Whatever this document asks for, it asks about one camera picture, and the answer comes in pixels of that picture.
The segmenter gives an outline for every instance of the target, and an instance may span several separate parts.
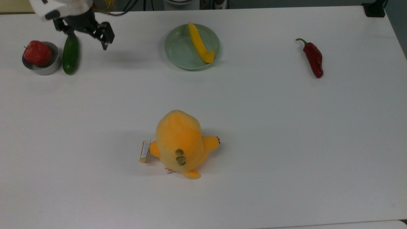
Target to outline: toy tag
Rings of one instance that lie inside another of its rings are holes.
[[[143,141],[143,146],[141,147],[140,159],[138,160],[141,163],[146,163],[146,157],[149,153],[149,148],[151,144],[151,139],[149,141]]]
[[[172,170],[172,169],[169,169],[169,168],[165,168],[165,171],[166,171],[167,173],[176,172],[175,170]]]

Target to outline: green plate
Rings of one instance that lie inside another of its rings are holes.
[[[215,50],[215,60],[219,54],[220,44],[216,34],[208,27],[195,24],[199,35],[208,51]],[[173,29],[165,38],[165,53],[176,66],[186,70],[198,70],[207,65],[201,60],[189,36],[188,24]]]

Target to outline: silver bowl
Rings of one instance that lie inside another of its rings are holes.
[[[61,67],[61,57],[59,54],[59,49],[56,45],[54,45],[51,42],[46,42],[43,41],[42,43],[46,44],[50,49],[51,49],[51,59],[49,63],[46,66],[43,67],[38,67],[34,64],[29,63],[22,58],[24,66],[26,66],[28,69],[32,70],[33,72],[39,74],[39,75],[49,75],[54,73],[56,70]]]

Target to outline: plush toy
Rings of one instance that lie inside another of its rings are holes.
[[[194,168],[220,144],[216,136],[202,136],[198,120],[180,110],[173,110],[160,120],[155,136],[150,153],[189,179],[201,176]]]

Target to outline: cable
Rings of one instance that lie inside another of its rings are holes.
[[[131,9],[133,9],[133,7],[136,5],[137,2],[138,2],[138,0],[134,0],[133,4],[127,10],[125,10],[122,13],[119,13],[119,14],[109,13],[109,15],[111,15],[111,16],[121,16],[121,15],[127,14]]]
[[[130,3],[131,3],[131,0],[129,0],[129,1],[127,2],[126,6],[124,7],[124,9],[123,9],[122,11],[126,11],[127,7],[129,7]]]

